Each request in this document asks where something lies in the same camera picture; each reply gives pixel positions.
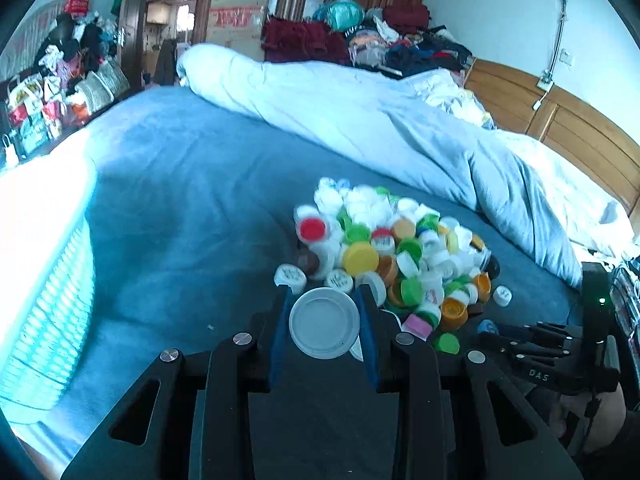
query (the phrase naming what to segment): silver bolt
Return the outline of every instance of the silver bolt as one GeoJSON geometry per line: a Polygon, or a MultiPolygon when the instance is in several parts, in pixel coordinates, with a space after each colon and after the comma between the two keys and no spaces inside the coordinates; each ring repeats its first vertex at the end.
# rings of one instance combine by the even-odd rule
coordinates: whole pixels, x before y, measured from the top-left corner
{"type": "Polygon", "coordinates": [[[180,352],[175,348],[169,348],[168,350],[162,350],[162,352],[160,352],[160,360],[165,363],[170,363],[171,361],[175,361],[178,355],[180,355],[180,352]]]}
{"type": "Polygon", "coordinates": [[[466,356],[472,363],[475,363],[477,365],[481,365],[486,361],[486,357],[484,357],[484,354],[478,350],[472,350],[466,356]]]}
{"type": "Polygon", "coordinates": [[[234,343],[238,346],[248,345],[253,338],[248,332],[240,332],[234,336],[234,343]]]}
{"type": "Polygon", "coordinates": [[[398,343],[399,345],[409,346],[413,342],[414,336],[412,336],[408,332],[399,332],[398,335],[396,335],[396,343],[398,343]]]}

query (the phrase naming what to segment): turquoise basket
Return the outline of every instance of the turquoise basket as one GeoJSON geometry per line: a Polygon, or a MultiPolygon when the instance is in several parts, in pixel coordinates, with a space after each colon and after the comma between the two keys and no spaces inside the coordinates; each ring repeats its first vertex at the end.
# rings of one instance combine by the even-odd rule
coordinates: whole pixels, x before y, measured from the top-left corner
{"type": "Polygon", "coordinates": [[[95,185],[95,170],[87,175],[90,179],[72,209],[72,222],[62,231],[63,239],[20,315],[0,340],[0,356],[4,356],[0,357],[0,409],[11,424],[37,422],[55,406],[84,346],[95,276],[89,226],[83,215],[95,185]]]}

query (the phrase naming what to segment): light blue comforter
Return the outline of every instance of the light blue comforter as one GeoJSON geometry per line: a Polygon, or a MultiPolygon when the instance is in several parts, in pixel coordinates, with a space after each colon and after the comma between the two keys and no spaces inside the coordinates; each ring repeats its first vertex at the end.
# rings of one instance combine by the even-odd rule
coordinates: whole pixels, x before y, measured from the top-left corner
{"type": "Polygon", "coordinates": [[[482,128],[401,82],[323,62],[258,63],[212,44],[178,60],[199,96],[482,212],[537,264],[578,287],[582,269],[537,174],[482,128]]]}

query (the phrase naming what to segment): mattress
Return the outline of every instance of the mattress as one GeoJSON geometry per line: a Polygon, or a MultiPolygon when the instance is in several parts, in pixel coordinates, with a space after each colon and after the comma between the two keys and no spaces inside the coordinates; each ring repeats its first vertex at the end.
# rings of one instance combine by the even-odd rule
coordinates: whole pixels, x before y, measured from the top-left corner
{"type": "MultiPolygon", "coordinates": [[[[164,349],[215,348],[268,310],[273,273],[292,260],[292,210],[322,176],[384,186],[456,217],[497,255],[508,286],[501,322],[565,322],[577,293],[459,205],[401,185],[188,88],[156,88],[109,110],[52,155],[94,160],[86,217],[95,259],[94,316],[75,377],[43,421],[14,430],[57,466],[164,349]]],[[[460,331],[473,344],[478,319],[460,331]]],[[[441,355],[443,369],[459,358],[441,355]]],[[[313,360],[289,341],[272,394],[250,399],[259,479],[379,479],[391,473],[398,399],[375,394],[349,354],[313,360]]]]}

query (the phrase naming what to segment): red cloth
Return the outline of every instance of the red cloth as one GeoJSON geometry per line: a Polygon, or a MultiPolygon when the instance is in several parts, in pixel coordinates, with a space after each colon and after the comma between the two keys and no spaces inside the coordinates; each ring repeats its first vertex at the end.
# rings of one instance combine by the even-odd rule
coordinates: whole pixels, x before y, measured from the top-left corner
{"type": "Polygon", "coordinates": [[[382,9],[382,17],[399,34],[415,34],[429,27],[429,9],[423,4],[389,5],[382,9]]]}
{"type": "Polygon", "coordinates": [[[344,36],[331,32],[324,22],[292,22],[270,18],[264,25],[264,59],[287,61],[327,61],[351,64],[344,36]]]}

